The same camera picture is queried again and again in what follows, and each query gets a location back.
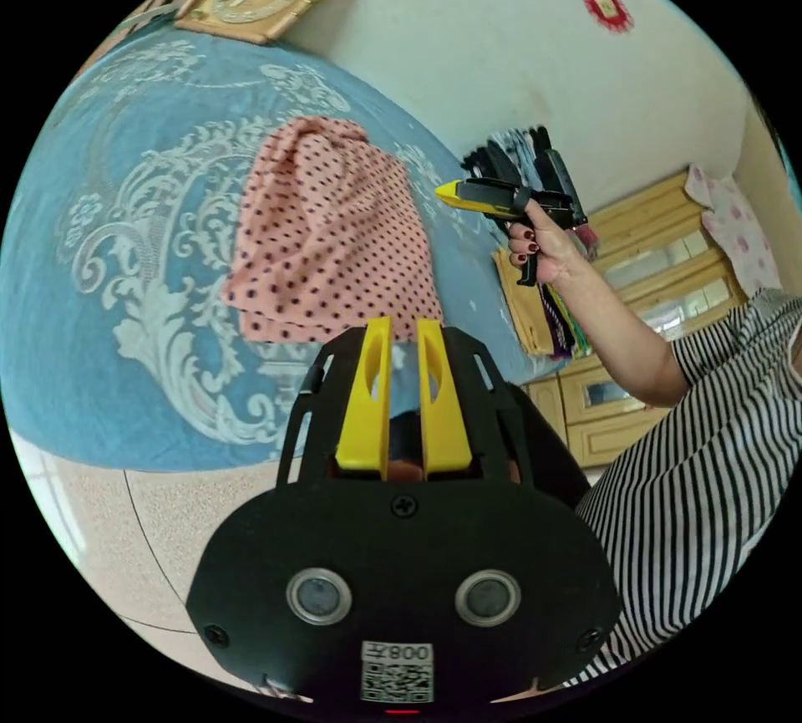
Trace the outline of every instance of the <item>black and white striped dress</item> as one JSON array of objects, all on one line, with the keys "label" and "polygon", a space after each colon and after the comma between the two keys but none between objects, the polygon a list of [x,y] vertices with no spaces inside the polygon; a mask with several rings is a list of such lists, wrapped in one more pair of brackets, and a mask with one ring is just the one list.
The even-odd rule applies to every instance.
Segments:
[{"label": "black and white striped dress", "polygon": [[568,685],[665,643],[709,606],[760,539],[802,452],[791,345],[802,299],[763,290],[673,343],[690,386],[577,513],[607,550],[623,613]]}]

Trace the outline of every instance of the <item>blue bedspread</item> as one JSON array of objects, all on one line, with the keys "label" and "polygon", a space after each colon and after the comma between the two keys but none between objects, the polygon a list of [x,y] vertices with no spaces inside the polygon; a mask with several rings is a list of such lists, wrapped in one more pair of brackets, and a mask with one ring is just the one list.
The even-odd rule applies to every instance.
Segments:
[{"label": "blue bedspread", "polygon": [[[317,345],[249,344],[219,295],[253,158],[298,115],[354,120],[400,158],[447,322],[485,341],[509,380],[552,369],[520,348],[488,222],[435,199],[462,172],[426,129],[319,58],[155,23],[68,88],[13,199],[0,380],[20,436],[74,461],[148,471],[280,455]],[[393,348],[394,415],[419,405],[410,347]]]}]

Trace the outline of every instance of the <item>wooden dresser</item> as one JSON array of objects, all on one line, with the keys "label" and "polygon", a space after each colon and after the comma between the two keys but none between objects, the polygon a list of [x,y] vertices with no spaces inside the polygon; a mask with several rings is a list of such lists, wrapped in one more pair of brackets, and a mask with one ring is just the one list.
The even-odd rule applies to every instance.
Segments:
[{"label": "wooden dresser", "polygon": [[[716,321],[746,297],[727,256],[702,227],[683,171],[591,215],[596,269],[666,339]],[[596,355],[527,387],[582,467],[604,466],[667,413],[630,397]]]}]

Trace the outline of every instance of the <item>pink floral cloth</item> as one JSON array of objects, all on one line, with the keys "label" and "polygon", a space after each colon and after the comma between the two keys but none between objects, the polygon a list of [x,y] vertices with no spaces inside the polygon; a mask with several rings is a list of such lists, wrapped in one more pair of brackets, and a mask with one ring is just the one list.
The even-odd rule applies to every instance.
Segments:
[{"label": "pink floral cloth", "polygon": [[352,121],[280,127],[247,179],[222,299],[256,342],[325,343],[380,316],[408,342],[416,319],[442,322],[404,164]]},{"label": "pink floral cloth", "polygon": [[727,254],[747,297],[761,288],[782,288],[769,242],[732,177],[714,180],[691,166],[685,193],[708,208],[702,214],[704,229]]}]

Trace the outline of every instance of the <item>hand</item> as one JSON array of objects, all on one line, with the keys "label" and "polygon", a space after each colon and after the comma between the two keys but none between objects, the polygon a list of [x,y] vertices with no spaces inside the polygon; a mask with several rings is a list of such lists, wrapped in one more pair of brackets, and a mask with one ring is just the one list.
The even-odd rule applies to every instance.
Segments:
[{"label": "hand", "polygon": [[537,252],[538,283],[568,276],[582,260],[574,242],[534,200],[527,202],[525,213],[534,229],[518,222],[510,225],[510,263],[520,269],[526,258]]}]

